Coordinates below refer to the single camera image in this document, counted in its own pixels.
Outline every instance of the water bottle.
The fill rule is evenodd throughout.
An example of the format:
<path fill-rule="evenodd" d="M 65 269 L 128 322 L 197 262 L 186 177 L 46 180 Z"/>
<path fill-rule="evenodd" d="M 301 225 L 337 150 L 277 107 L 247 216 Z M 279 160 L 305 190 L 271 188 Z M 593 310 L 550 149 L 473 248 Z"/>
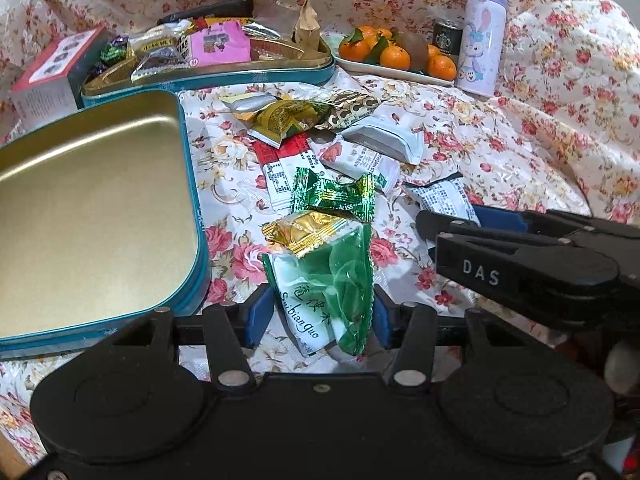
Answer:
<path fill-rule="evenodd" d="M 507 0 L 468 0 L 458 61 L 458 88 L 493 96 L 504 37 Z"/>

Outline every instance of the floral bedsheet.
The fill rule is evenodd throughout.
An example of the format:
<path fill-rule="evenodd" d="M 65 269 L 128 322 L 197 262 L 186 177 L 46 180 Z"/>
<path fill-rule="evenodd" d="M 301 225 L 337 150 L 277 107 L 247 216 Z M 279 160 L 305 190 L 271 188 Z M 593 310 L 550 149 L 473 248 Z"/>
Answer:
<path fill-rule="evenodd" d="M 169 12 L 215 0 L 0 0 L 0 146 L 17 136 L 7 91 L 52 38 L 103 23 L 139 30 Z M 274 0 L 257 0 L 257 7 Z M 292 7 L 302 0 L 277 0 Z M 465 0 L 312 0 L 324 27 L 350 23 L 431 29 L 435 16 L 460 18 Z M 460 170 L 474 203 L 510 209 L 559 208 L 640 224 L 640 34 L 611 0 L 509 0 L 502 67 L 495 96 L 480 102 L 457 89 L 338 71 L 329 88 L 364 88 L 385 100 L 376 114 L 420 132 L 421 164 L 404 177 L 427 182 Z M 260 89 L 312 96 L 296 84 Z M 242 88 L 183 92 L 210 256 L 207 301 L 241 301 L 265 280 L 258 256 L 267 251 L 259 225 L 270 211 L 264 177 L 242 125 L 219 97 Z M 417 206 L 400 185 L 378 197 L 371 256 L 376 281 L 396 301 L 420 301 L 459 316 L 478 304 L 553 343 L 558 334 L 436 275 L 412 221 Z M 374 338 L 364 355 L 336 348 L 302 358 L 274 316 L 248 356 L 256 372 L 383 370 L 390 352 Z M 0 430 L 34 463 L 44 450 L 30 420 L 35 385 L 72 355 L 0 363 Z M 456 349 L 439 349 L 436 378 L 458 363 Z M 206 377 L 204 352 L 182 348 L 180 361 Z"/>

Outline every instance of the green plastic bag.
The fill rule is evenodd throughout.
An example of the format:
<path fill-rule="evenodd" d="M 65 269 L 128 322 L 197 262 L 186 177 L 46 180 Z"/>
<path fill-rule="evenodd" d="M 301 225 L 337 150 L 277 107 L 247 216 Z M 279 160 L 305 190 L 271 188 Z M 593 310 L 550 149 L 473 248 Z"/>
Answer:
<path fill-rule="evenodd" d="M 371 226 L 297 258 L 264 254 L 267 278 L 279 294 L 287 323 L 304 355 L 332 341 L 351 355 L 361 354 L 371 327 L 373 269 Z"/>

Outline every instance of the orange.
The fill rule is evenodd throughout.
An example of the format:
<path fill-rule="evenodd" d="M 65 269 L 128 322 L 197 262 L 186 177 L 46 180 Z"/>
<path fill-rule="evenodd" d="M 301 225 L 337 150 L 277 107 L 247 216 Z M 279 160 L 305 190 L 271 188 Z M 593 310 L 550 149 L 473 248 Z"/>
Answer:
<path fill-rule="evenodd" d="M 388 29 L 388 28 L 377 28 L 376 32 L 380 35 L 380 36 L 384 36 L 385 38 L 387 38 L 388 40 L 391 39 L 391 37 L 393 36 L 393 33 Z"/>
<path fill-rule="evenodd" d="M 427 74 L 431 77 L 452 81 L 456 78 L 456 72 L 456 64 L 442 54 L 430 57 L 427 62 Z"/>
<path fill-rule="evenodd" d="M 435 45 L 429 45 L 429 56 L 427 59 L 431 59 L 433 56 L 439 56 L 441 53 L 440 49 Z"/>
<path fill-rule="evenodd" d="M 398 70 L 409 70 L 411 58 L 404 48 L 397 45 L 388 46 L 380 54 L 380 65 Z"/>
<path fill-rule="evenodd" d="M 366 40 L 367 38 L 370 38 L 371 36 L 375 37 L 378 35 L 378 33 L 376 32 L 376 29 L 371 27 L 370 25 L 363 25 L 361 27 L 358 27 L 362 33 L 362 37 Z"/>
<path fill-rule="evenodd" d="M 369 36 L 368 38 L 365 38 L 364 41 L 366 41 L 367 44 L 369 45 L 369 50 L 372 50 L 373 47 L 375 47 L 376 44 L 380 41 L 380 38 L 377 35 Z"/>
<path fill-rule="evenodd" d="M 361 63 L 369 52 L 371 52 L 371 47 L 367 43 L 367 40 L 360 40 L 354 43 L 343 41 L 338 47 L 338 54 L 342 59 L 346 59 L 347 61 L 357 61 Z"/>

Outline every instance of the coffee can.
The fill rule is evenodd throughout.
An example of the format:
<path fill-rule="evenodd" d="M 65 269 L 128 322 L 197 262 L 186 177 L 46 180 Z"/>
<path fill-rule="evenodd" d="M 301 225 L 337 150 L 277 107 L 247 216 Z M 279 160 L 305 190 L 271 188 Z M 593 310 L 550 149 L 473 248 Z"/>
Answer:
<path fill-rule="evenodd" d="M 441 53 L 449 56 L 458 65 L 460 43 L 462 42 L 462 23 L 437 18 L 433 24 L 431 44 L 437 46 Z"/>

